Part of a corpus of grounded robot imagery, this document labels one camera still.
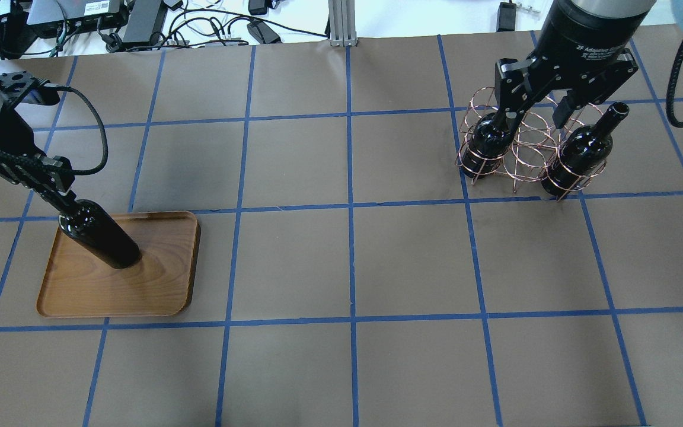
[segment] brown wooden tray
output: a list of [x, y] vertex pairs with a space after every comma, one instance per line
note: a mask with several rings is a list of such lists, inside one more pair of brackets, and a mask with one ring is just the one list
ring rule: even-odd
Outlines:
[[141, 259], [106, 265], [57, 230], [36, 311], [47, 318], [172, 316], [192, 301], [200, 227], [190, 212], [112, 215]]

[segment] electronic device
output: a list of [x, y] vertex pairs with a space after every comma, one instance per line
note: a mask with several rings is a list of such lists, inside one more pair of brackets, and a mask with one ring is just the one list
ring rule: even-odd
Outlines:
[[497, 32], [515, 31], [515, 12], [518, 5], [502, 2], [497, 10]]
[[267, 14], [271, 4], [271, 0], [249, 0], [249, 13], [252, 16]]
[[158, 39], [150, 40], [154, 33], [162, 30], [168, 6], [162, 0], [144, 0], [136, 2], [125, 27], [122, 38], [122, 48], [129, 49], [136, 46], [154, 45]]
[[62, 31], [65, 17], [69, 32], [87, 33], [97, 30], [100, 17], [100, 30], [124, 26], [128, 23], [128, 8], [123, 0], [33, 0], [27, 24], [38, 37], [51, 39]]
[[27, 13], [19, 3], [0, 2], [0, 58], [17, 59], [36, 40], [35, 33], [27, 27]]
[[281, 43], [281, 36], [268, 27], [264, 21], [252, 21], [247, 24], [247, 31], [255, 38], [261, 45], [269, 45], [274, 43]]

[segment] metal bracket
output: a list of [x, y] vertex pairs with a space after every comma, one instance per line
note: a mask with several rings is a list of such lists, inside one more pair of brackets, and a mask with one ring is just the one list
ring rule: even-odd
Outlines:
[[355, 0], [328, 0], [328, 27], [331, 46], [357, 46]]

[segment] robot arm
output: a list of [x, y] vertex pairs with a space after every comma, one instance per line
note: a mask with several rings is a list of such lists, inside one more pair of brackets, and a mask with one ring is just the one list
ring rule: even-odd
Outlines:
[[500, 109], [515, 122], [550, 91], [567, 90], [553, 116], [560, 129], [573, 111], [604, 102], [639, 69], [626, 44], [654, 3], [555, 0], [528, 58], [497, 62]]
[[[100, 125], [102, 161], [90, 170], [73, 170], [68, 159], [48, 157], [33, 143], [33, 130], [14, 110], [20, 102], [54, 105], [58, 90], [73, 92], [89, 106]], [[59, 211], [60, 229], [79, 245], [114, 268], [140, 259], [136, 243], [95, 202], [76, 200], [70, 190], [76, 175], [91, 175], [107, 162], [107, 140], [97, 111], [78, 90], [49, 84], [25, 71], [0, 76], [0, 177], [33, 189]]]

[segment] wine bottle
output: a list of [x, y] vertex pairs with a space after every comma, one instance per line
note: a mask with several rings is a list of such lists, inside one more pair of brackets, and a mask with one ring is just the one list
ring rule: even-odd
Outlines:
[[102, 206], [91, 200], [76, 203], [74, 212], [58, 217], [59, 228], [65, 235], [113, 268], [130, 267], [141, 258], [139, 246]]
[[558, 149], [558, 156], [542, 174], [542, 187], [555, 197], [577, 189], [594, 168], [599, 167], [613, 148], [610, 133], [628, 116], [628, 106], [613, 103], [594, 125], [574, 130]]
[[474, 128], [474, 134], [461, 153], [463, 173], [479, 179], [493, 172], [510, 148], [515, 127], [509, 129], [507, 116], [503, 111], [483, 116]]

